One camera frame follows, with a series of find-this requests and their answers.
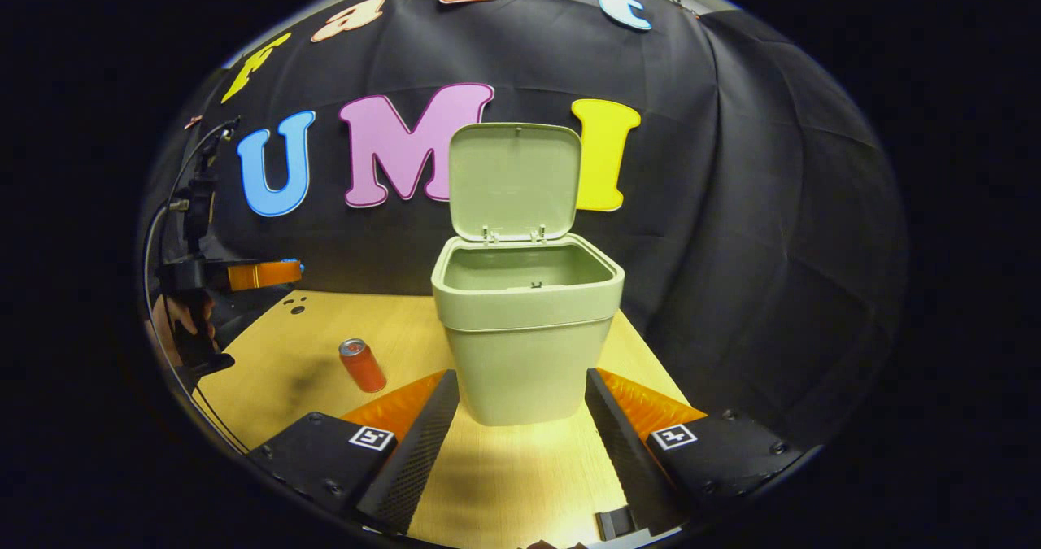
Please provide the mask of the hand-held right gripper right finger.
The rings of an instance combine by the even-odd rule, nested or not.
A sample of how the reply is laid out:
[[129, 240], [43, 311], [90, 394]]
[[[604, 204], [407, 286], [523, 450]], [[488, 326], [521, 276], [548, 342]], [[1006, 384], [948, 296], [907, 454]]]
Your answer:
[[632, 522], [652, 534], [732, 519], [791, 477], [806, 452], [743, 411], [699, 411], [591, 368], [585, 404]]

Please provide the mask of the black backdrop cloth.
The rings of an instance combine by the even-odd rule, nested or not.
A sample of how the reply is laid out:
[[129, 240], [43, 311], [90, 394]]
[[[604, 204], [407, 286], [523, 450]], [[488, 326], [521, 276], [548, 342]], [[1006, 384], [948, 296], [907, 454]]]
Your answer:
[[621, 265], [621, 311], [707, 411], [821, 445], [895, 340], [908, 240], [881, 142], [817, 61], [721, 0], [320, 0], [189, 98], [138, 250], [191, 146], [234, 118], [203, 253], [298, 257], [302, 289], [428, 296], [447, 141], [523, 120], [610, 142], [573, 230]]

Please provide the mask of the green desktop garbage bin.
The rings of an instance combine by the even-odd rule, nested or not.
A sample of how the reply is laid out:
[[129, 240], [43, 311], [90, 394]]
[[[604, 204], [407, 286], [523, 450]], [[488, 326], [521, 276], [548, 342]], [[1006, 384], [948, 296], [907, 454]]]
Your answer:
[[573, 233], [582, 145], [554, 125], [483, 123], [450, 141], [450, 238], [431, 285], [461, 397], [486, 426], [568, 418], [625, 271]]

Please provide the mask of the red pop can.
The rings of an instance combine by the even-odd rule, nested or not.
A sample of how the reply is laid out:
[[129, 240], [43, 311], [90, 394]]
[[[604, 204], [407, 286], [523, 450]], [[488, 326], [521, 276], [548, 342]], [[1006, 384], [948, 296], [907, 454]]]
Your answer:
[[386, 386], [386, 377], [378, 360], [369, 348], [369, 343], [360, 338], [349, 338], [338, 346], [342, 367], [354, 380], [355, 385], [365, 393], [380, 392]]

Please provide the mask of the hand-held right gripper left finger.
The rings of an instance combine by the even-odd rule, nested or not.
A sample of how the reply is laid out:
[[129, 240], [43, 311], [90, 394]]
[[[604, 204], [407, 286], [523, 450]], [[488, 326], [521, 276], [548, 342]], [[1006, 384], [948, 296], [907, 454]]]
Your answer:
[[305, 413], [249, 460], [319, 511], [403, 535], [459, 405], [456, 372], [435, 372], [341, 418]]

